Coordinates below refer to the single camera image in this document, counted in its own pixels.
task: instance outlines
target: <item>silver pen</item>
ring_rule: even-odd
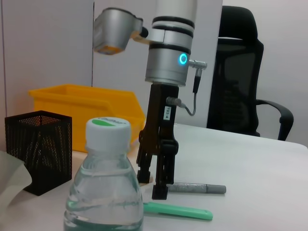
[[[191,184],[191,183],[174,183],[169,184],[168,191],[174,193],[213,193],[225,194],[227,191],[224,185],[213,184]]]

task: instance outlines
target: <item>white bottle cap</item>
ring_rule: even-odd
[[[87,148],[103,152],[127,152],[130,137],[130,123],[127,120],[99,117],[87,122]]]

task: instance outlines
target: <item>black mesh pen holder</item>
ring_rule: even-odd
[[[5,118],[7,153],[24,161],[42,195],[72,178],[72,117],[37,111]]]

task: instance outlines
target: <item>white paper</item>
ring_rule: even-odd
[[[24,163],[0,151],[0,216],[12,199],[31,182]]]

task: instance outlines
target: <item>table surface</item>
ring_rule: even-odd
[[[160,203],[210,210],[212,221],[145,214],[145,231],[308,230],[308,149],[300,144],[176,125],[175,182],[222,184],[225,195],[169,193]],[[135,169],[138,147],[128,157]],[[85,154],[73,154],[73,174]],[[156,158],[151,174],[155,176]],[[71,181],[36,197],[21,192],[0,218],[1,231],[63,230]],[[142,187],[144,200],[150,186]]]

